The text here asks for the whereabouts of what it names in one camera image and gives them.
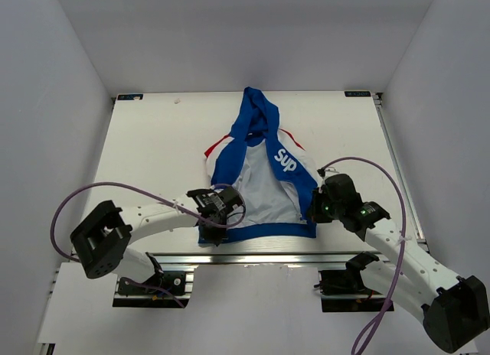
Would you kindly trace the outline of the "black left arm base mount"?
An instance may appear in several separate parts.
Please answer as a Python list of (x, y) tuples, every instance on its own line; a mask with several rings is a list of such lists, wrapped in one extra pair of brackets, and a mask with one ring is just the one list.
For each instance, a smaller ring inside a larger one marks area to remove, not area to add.
[(185, 309), (187, 272), (166, 271), (154, 256), (149, 256), (153, 275), (145, 281), (123, 276), (116, 286), (114, 308), (176, 308)]

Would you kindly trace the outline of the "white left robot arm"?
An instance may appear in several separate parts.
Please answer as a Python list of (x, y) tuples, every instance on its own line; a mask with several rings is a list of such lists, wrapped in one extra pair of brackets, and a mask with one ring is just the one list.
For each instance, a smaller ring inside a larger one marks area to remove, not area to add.
[(87, 278), (109, 273), (127, 277), (146, 293), (157, 291), (162, 274), (150, 254), (130, 249), (135, 241), (157, 233), (197, 227), (202, 238), (215, 245), (240, 224), (246, 213), (240, 193), (228, 184), (217, 189), (190, 190), (174, 200), (149, 194), (154, 204), (118, 207), (99, 203), (70, 235)]

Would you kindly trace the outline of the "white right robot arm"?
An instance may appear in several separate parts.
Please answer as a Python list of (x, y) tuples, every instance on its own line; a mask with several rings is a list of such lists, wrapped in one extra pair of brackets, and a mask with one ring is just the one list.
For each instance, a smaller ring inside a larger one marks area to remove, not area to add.
[(322, 273), (316, 285), (323, 295), (375, 291), (413, 315), (441, 350), (455, 353), (489, 329), (485, 285), (474, 275), (463, 278), (434, 259), (419, 244), (402, 236), (379, 204), (364, 202), (353, 180), (334, 171), (321, 172), (310, 215), (316, 223), (338, 221), (386, 257), (361, 252), (345, 269)]

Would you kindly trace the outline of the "blue white red jacket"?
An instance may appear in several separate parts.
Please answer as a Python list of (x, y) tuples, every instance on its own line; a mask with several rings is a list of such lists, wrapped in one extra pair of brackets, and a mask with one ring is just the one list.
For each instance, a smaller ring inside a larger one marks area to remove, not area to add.
[(278, 107), (261, 90), (247, 87), (230, 131), (204, 153), (210, 183), (232, 185), (245, 202), (244, 217), (228, 220), (225, 243), (316, 237), (307, 217), (318, 187), (315, 163), (279, 124)]

